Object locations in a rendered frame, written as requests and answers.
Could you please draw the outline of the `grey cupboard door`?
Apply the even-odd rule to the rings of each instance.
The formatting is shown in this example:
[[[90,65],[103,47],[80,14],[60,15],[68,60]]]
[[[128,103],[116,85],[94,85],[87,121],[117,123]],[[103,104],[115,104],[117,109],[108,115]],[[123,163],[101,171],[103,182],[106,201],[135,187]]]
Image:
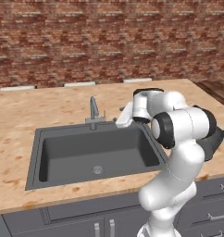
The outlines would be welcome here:
[[[83,221],[71,221],[46,225],[43,228],[27,228],[23,230],[24,222],[19,221],[20,229],[17,230],[17,223],[8,220],[12,237],[95,237],[94,223],[100,224],[100,237],[104,237],[104,222],[102,218],[89,218]]]
[[[140,208],[105,215],[105,237],[110,237],[109,220],[115,220],[115,237],[136,237],[150,214]]]

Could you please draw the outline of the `white stool seat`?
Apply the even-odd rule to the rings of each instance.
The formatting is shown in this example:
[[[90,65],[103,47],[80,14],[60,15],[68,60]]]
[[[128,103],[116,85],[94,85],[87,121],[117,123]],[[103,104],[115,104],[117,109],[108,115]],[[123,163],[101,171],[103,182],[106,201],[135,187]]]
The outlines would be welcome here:
[[[123,80],[123,83],[136,83],[136,82],[148,82],[152,81],[152,78],[133,78],[133,79],[126,79]]]
[[[34,85],[11,86],[11,87],[1,87],[0,92],[11,92],[11,91],[33,90],[33,89],[36,89],[36,86]]]
[[[63,87],[82,87],[96,85],[95,81],[83,81],[83,82],[68,82],[64,83]]]

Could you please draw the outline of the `dark grey sink basin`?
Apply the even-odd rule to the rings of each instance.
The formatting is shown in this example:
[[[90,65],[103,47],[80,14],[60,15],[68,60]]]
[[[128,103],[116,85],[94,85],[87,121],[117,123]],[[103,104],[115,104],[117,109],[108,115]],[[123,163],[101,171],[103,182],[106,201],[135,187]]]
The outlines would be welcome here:
[[[157,171],[168,157],[145,124],[113,121],[40,128],[35,132],[25,188],[95,181]]]

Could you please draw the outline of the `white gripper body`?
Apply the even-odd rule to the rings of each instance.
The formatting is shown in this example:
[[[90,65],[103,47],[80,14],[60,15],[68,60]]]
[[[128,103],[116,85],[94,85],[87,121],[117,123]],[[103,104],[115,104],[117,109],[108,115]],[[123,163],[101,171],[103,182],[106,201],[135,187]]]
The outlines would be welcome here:
[[[121,111],[118,119],[116,121],[116,126],[118,128],[127,128],[132,123],[132,106],[133,102],[129,102]]]

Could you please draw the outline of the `grey false drawer front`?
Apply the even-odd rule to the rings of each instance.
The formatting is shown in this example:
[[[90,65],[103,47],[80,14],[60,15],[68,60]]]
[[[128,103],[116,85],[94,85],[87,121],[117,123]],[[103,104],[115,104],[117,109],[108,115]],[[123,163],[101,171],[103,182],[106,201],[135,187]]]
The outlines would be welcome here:
[[[84,215],[137,205],[139,205],[138,194],[125,193],[64,205],[47,206],[41,209],[41,214],[44,217],[45,223],[51,224],[67,218],[77,218]]]

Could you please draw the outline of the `grey metal sink faucet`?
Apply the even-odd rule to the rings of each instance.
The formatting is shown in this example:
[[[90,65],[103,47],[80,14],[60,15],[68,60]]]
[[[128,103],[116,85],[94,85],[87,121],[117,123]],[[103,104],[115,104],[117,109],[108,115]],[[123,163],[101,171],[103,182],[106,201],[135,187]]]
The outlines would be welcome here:
[[[90,129],[94,131],[97,128],[97,123],[106,122],[106,116],[99,116],[98,106],[93,96],[90,98],[90,112],[91,115],[85,120],[85,123],[89,124]]]

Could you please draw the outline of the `dark grey jug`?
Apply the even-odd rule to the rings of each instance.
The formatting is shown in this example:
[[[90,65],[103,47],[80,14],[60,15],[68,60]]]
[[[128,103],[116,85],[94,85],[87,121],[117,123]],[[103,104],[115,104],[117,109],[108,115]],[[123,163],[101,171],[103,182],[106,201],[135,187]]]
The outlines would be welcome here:
[[[224,131],[220,127],[216,127],[215,132],[211,136],[196,141],[205,152],[205,162],[212,159],[213,154],[215,154],[223,139]]]

